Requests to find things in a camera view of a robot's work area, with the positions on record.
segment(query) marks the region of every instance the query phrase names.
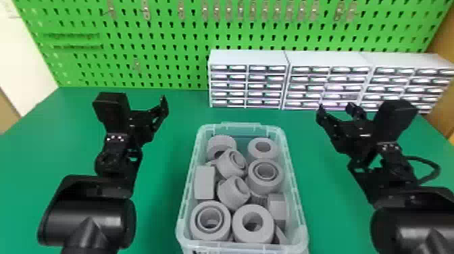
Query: gray cylindrical part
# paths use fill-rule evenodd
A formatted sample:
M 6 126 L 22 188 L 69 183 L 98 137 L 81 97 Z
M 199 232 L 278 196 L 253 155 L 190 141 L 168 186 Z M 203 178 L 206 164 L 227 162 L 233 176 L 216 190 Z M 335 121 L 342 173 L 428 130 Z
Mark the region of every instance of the gray cylindrical part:
M 246 174 L 246 159 L 234 149 L 227 149 L 216 160 L 216 168 L 220 175 L 228 179 L 231 176 L 242 177 Z
M 259 205 L 244 205 L 232 219 L 233 236 L 240 243 L 271 243 L 274 222 L 271 214 Z
M 236 211 L 250 196 L 249 187 L 238 176 L 231 176 L 218 185 L 218 198 L 230 211 Z
M 206 201 L 194 207 L 189 226 L 196 240 L 225 241 L 230 235 L 232 217 L 225 205 Z
M 247 170 L 247 186 L 257 195 L 278 192 L 284 181 L 284 170 L 270 159 L 256 159 Z
M 250 162 L 256 159 L 277 160 L 279 147 L 269 138 L 254 138 L 247 145 L 247 153 Z
M 236 150 L 236 141 L 227 135 L 216 135 L 208 140 L 207 145 L 207 160 L 212 161 L 217 159 L 227 149 Z

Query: green table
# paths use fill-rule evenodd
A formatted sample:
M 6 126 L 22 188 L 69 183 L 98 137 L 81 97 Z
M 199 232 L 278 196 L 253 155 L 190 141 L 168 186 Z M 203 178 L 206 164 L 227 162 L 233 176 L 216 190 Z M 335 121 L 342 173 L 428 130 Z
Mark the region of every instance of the green table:
M 170 107 L 155 140 L 143 147 L 132 198 L 138 213 L 136 238 L 123 253 L 181 253 L 174 228 L 195 135 L 203 124 L 225 121 L 260 122 L 285 131 L 312 254 L 375 253 L 369 235 L 373 209 L 346 169 L 347 156 L 334 151 L 313 111 L 214 109 L 207 106 L 206 91 L 112 88 L 60 88 L 0 136 L 0 253 L 59 253 L 60 248 L 40 246 L 36 230 L 65 175 L 95 173 L 105 131 L 91 102 L 106 90 L 126 92 L 133 109 L 157 105 L 161 94 Z M 405 154 L 441 165 L 441 175 L 431 185 L 454 189 L 454 148 L 422 117 L 399 142 Z

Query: clear plastic bin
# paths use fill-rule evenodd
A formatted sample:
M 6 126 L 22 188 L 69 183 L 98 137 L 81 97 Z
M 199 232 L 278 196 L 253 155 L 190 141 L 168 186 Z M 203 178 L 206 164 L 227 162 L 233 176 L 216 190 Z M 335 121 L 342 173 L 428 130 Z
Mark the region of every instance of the clear plastic bin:
M 191 211 L 197 205 L 193 195 L 193 176 L 195 168 L 206 163 L 206 147 L 208 140 L 218 134 L 232 136 L 237 143 L 238 150 L 247 154 L 247 144 L 257 137 L 272 139 L 280 147 L 277 162 L 285 170 L 285 180 L 282 192 L 289 202 L 290 220 L 286 223 L 286 237 L 289 245 L 251 244 L 232 242 L 213 242 L 193 240 L 189 229 Z M 293 171 L 290 153 L 288 151 L 285 133 L 275 126 L 264 126 L 258 123 L 206 124 L 200 127 L 195 139 L 193 157 L 189 166 L 186 186 L 181 201 L 180 212 L 176 222 L 175 234 L 184 254 L 197 253 L 275 253 L 275 254 L 309 254 L 309 235 L 301 206 L 297 181 Z

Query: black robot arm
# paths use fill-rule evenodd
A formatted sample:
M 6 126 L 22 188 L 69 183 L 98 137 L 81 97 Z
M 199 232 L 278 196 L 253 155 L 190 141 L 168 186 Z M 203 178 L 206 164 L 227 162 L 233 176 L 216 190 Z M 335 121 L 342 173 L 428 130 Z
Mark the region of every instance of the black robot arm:
M 142 146 L 168 116 L 165 97 L 145 111 L 130 110 L 124 93 L 99 93 L 93 101 L 107 134 L 95 160 L 97 176 L 66 176 L 38 229 L 42 245 L 63 254 L 115 254 L 134 238 L 136 212 L 129 199 L 142 160 Z
M 397 143 L 417 109 L 404 100 L 385 101 L 373 120 L 354 103 L 345 111 L 351 121 L 337 119 L 321 105 L 316 122 L 336 151 L 351 158 L 347 168 L 377 210 L 371 221 L 375 248 L 381 254 L 454 253 L 454 195 L 444 187 L 421 186 L 436 178 L 440 167 L 405 156 Z M 370 168 L 378 155 L 381 167 Z M 417 178 L 410 161 L 426 164 L 432 172 Z

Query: black cable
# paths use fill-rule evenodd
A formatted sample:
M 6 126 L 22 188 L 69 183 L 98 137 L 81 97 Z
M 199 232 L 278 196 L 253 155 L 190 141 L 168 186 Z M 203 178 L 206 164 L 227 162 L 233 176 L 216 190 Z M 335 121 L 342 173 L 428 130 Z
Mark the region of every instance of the black cable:
M 429 165 L 431 168 L 433 168 L 432 172 L 429 175 L 423 176 L 420 179 L 418 179 L 419 185 L 426 183 L 430 180 L 434 180 L 435 178 L 437 178 L 440 175 L 441 167 L 433 161 L 430 161 L 428 159 L 424 159 L 424 158 L 421 158 L 418 156 L 405 156 L 405 158 L 409 161 L 419 161 L 419 162 Z

